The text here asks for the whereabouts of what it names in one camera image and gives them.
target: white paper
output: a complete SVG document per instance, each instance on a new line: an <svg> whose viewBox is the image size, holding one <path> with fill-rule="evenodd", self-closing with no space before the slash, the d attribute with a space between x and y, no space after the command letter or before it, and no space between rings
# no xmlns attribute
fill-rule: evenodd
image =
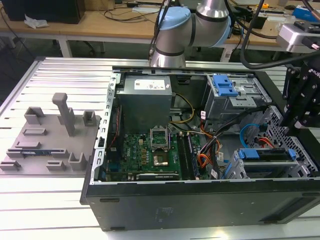
<svg viewBox="0 0 320 240"><path fill-rule="evenodd" d="M134 80L135 90L166 90L165 80L137 79Z"/></svg>
<svg viewBox="0 0 320 240"><path fill-rule="evenodd" d="M36 28L44 28L48 27L48 23L46 20L36 20L31 17L25 16L24 23L27 24L30 28L36 29Z"/></svg>

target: wooden workbench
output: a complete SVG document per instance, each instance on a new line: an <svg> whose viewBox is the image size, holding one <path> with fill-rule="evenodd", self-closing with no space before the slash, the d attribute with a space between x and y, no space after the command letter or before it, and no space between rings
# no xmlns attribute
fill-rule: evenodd
<svg viewBox="0 0 320 240"><path fill-rule="evenodd" d="M270 7L283 8L277 5L278 0L266 0L265 2L269 3ZM299 4L302 5L302 2L293 0L288 1L288 5ZM320 9L320 3L318 2L312 2L311 5ZM116 14L114 18L118 19L127 19L140 15L140 13L137 12L125 12L128 12L128 9L122 8L112 11L112 13ZM19 37L58 40L63 56L72 57L68 40L148 44L153 37L153 22L156 20L156 14L146 16L146 18L153 22L146 20L138 23L127 23L107 19L103 16L103 12L86 11L85 16L81 19L79 24L49 22L49 27L37 29L28 27L22 21L10 21L8 16L5 16L5 18ZM255 29L255 31L264 35L276 36L278 34L276 25L277 22L265 21L263 29ZM13 34L9 31L2 19L0 20L0 36L13 37ZM222 46L225 49L223 52L224 56L222 56L224 60L226 59L226 55L228 55L228 53L230 53L230 51L238 44L239 40L240 36L236 35L232 35L230 39L227 39ZM251 34L249 40L249 49L271 51L283 50L274 39L265 39Z"/></svg>

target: red cable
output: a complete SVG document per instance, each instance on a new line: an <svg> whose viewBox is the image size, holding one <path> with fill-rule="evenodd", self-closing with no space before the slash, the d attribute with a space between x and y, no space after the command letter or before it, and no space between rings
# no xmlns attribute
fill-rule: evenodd
<svg viewBox="0 0 320 240"><path fill-rule="evenodd" d="M115 135L114 135L114 138L110 144L110 146L107 148L107 150L109 150L112 146L112 144L114 144L116 138L117 138L117 135L118 135L118 130L119 130L119 113L120 113L120 107L118 107L118 112L116 114L116 130L115 130Z"/></svg>

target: light blue robot arm cap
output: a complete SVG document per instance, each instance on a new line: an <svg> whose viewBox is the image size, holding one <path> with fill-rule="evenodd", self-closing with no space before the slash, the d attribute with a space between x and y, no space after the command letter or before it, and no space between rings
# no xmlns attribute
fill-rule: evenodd
<svg viewBox="0 0 320 240"><path fill-rule="evenodd" d="M159 16L159 22L161 21L164 10L162 9ZM189 20L191 12L186 7L172 6L169 7L164 19L162 21L160 30L170 30L179 27Z"/></svg>
<svg viewBox="0 0 320 240"><path fill-rule="evenodd" d="M220 46L220 45L225 43L225 41L227 40L228 35L229 35L230 31L231 31L230 26L231 26L231 18L230 18L230 16L228 16L227 27L225 28L225 31L224 31L222 37L220 38L220 40L216 44L212 45L210 48L218 47L218 46Z"/></svg>

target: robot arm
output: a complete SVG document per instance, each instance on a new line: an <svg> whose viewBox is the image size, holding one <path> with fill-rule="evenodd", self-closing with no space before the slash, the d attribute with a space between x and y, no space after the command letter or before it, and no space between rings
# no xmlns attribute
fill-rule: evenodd
<svg viewBox="0 0 320 240"><path fill-rule="evenodd" d="M184 7L170 7L160 26L151 67L184 68L185 47L213 47L223 43L230 26L229 12L223 0L203 0L195 14Z"/></svg>

